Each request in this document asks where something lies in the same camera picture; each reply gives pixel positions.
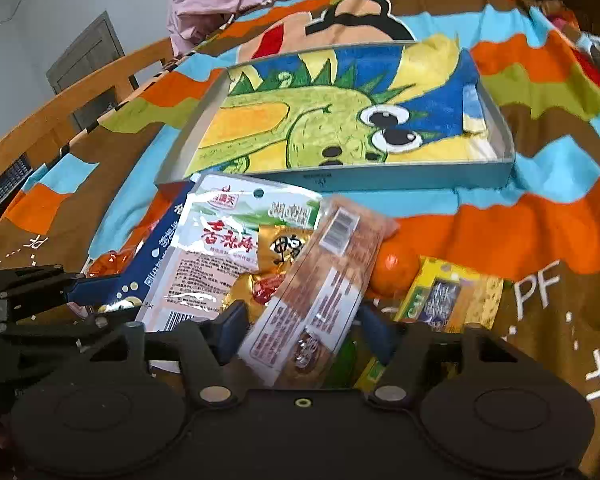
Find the chair backrest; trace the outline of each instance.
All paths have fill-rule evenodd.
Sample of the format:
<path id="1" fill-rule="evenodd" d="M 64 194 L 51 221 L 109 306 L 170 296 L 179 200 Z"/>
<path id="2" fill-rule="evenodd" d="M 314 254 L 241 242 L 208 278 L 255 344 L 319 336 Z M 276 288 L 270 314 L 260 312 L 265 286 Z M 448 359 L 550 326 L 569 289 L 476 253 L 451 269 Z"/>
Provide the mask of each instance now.
<path id="1" fill-rule="evenodd" d="M 163 38 L 121 57 L 74 83 L 46 102 L 0 140 L 0 176 L 23 153 L 35 169 L 50 162 L 76 134 L 69 115 L 113 88 L 119 102 L 134 92 L 129 76 L 160 61 L 173 58 L 170 38 Z"/>

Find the green cartoon character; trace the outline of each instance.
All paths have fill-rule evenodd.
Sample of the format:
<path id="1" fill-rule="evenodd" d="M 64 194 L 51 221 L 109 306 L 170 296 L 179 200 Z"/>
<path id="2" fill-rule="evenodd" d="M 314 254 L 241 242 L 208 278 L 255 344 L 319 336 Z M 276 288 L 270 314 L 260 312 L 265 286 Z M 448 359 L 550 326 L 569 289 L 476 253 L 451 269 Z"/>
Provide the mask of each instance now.
<path id="1" fill-rule="evenodd" d="M 451 63 L 436 74 L 435 57 L 419 61 L 418 48 L 431 50 L 395 43 L 336 47 L 312 53 L 322 57 L 286 54 L 230 69 L 231 90 L 188 174 L 383 163 L 462 134 L 462 82 L 453 70 L 458 51 L 448 49 Z M 416 70 L 405 72 L 406 50 Z"/>

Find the orange fruit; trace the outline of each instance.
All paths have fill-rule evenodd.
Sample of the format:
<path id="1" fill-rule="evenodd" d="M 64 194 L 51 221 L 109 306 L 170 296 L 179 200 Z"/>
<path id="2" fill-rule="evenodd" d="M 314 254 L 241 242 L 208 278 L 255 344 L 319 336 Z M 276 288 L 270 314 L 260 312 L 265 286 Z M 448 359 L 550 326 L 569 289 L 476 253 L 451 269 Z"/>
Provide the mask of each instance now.
<path id="1" fill-rule="evenodd" d="M 398 229 L 380 245 L 369 288 L 372 293 L 386 298 L 405 293 L 419 270 L 419 256 L 411 249 L 408 238 Z"/>

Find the brown fabric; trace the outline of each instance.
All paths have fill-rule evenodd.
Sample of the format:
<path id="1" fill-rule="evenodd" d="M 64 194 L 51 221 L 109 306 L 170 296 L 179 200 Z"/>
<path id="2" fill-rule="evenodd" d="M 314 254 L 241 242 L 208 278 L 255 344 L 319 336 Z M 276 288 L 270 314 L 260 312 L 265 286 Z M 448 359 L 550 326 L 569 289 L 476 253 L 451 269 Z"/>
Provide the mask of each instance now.
<path id="1" fill-rule="evenodd" d="M 506 336 L 507 341 L 558 377 L 568 378 L 571 386 L 585 396 L 600 389 L 599 380 L 585 379 L 596 369 L 593 351 L 600 350 L 600 272 L 576 274 L 561 262 L 543 275 L 545 280 L 555 276 L 560 279 L 546 288 L 547 305 L 542 305 L 540 288 L 536 286 L 536 291 L 522 303 L 523 319 L 518 320 L 511 286 L 503 292 L 493 331 Z M 531 283 L 525 282 L 520 288 L 524 296 Z M 510 334 L 510 327 L 515 327 L 515 335 Z M 582 468 L 600 478 L 600 397 L 591 405 L 596 431 Z"/>
<path id="2" fill-rule="evenodd" d="M 35 262 L 37 266 L 62 264 L 69 272 L 79 272 L 104 213 L 162 126 L 149 124 L 136 134 L 115 133 L 98 126 L 76 143 L 72 154 L 98 166 L 75 193 L 61 202 L 51 228 L 40 237 L 48 240 L 39 248 L 24 247 L 36 234 L 16 227 L 8 219 L 0 221 L 0 269 L 29 267 Z"/>
<path id="3" fill-rule="evenodd" d="M 526 10 L 513 0 L 391 0 L 391 3 L 394 16 L 414 16 L 421 12 L 443 16 L 456 14 L 460 9 L 461 12 L 482 12 L 487 4 L 502 12 L 512 9 Z"/>
<path id="4" fill-rule="evenodd" d="M 535 120 L 525 105 L 504 105 L 500 111 L 511 128 L 518 153 L 532 157 L 555 139 L 569 135 L 600 166 L 600 136 L 589 123 L 563 108 L 549 108 Z"/>

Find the yellow snack box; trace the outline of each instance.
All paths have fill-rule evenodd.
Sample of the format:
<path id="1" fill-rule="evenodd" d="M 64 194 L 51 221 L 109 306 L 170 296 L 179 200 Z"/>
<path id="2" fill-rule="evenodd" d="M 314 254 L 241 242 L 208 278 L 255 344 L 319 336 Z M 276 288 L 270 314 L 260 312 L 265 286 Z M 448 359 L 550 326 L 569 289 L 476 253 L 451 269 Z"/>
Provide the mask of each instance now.
<path id="1" fill-rule="evenodd" d="M 475 270 L 423 257 L 420 272 L 402 300 L 394 321 L 422 321 L 439 332 L 462 332 L 466 323 L 493 326 L 503 280 Z M 371 359 L 356 382 L 364 392 L 374 389 L 384 367 Z"/>

